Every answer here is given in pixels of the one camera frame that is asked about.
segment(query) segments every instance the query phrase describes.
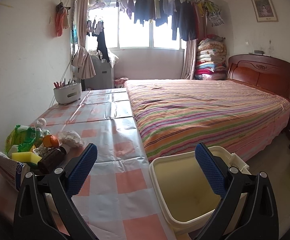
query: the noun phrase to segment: yellow sponge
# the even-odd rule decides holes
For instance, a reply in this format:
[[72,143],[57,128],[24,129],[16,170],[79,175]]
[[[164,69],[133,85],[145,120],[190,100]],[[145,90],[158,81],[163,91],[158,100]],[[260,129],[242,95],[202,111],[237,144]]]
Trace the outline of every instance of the yellow sponge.
[[20,163],[34,163],[37,164],[42,157],[33,152],[12,153],[11,159]]

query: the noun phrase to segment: wooden headboard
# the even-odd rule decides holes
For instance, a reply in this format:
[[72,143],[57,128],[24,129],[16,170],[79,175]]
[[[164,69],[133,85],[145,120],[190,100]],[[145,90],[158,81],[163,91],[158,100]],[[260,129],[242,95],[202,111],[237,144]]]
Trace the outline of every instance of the wooden headboard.
[[228,80],[279,95],[290,102],[290,63],[273,57],[235,55],[228,60]]

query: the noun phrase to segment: striped curtain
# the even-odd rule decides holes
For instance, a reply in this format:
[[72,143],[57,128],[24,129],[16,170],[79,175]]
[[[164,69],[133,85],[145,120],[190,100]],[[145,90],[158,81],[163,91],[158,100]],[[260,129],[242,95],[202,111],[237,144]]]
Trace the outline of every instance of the striped curtain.
[[193,79],[196,63],[197,40],[187,41],[181,79]]
[[87,4],[88,0],[77,0],[75,8],[75,24],[77,26],[78,51],[76,52],[72,65],[79,67],[80,79],[92,78],[96,75],[91,55],[87,52],[86,28],[87,28]]

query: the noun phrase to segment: plastic bag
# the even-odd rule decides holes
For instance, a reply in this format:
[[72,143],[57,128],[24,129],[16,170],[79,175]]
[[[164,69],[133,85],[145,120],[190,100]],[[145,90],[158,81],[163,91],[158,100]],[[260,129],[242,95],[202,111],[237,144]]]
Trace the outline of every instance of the plastic bag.
[[38,147],[42,144],[43,138],[50,134],[45,129],[46,121],[40,118],[35,122],[35,127],[25,125],[16,125],[5,142],[5,154],[7,154],[13,145],[18,145],[18,152],[29,152],[33,145]]
[[13,145],[18,145],[18,152],[28,152],[36,139],[34,127],[16,125],[10,133],[5,143],[5,153],[7,154]]
[[67,144],[71,148],[80,147],[84,145],[84,141],[75,131],[66,131],[58,133],[58,140],[60,143]]

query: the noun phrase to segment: white container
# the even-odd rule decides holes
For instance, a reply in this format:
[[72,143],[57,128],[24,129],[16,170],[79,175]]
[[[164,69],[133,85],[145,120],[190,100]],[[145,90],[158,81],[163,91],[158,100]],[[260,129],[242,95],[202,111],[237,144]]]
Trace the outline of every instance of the white container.
[[54,88],[55,100],[59,104],[69,104],[81,98],[82,87],[80,83],[66,85],[61,88]]
[[[235,153],[219,146],[210,147],[215,156],[230,166],[250,174],[249,166]],[[160,157],[149,166],[154,190],[162,213],[174,233],[181,235],[202,228],[217,207],[220,196],[214,194],[195,158],[195,152]],[[242,194],[225,234],[232,232],[246,201]]]

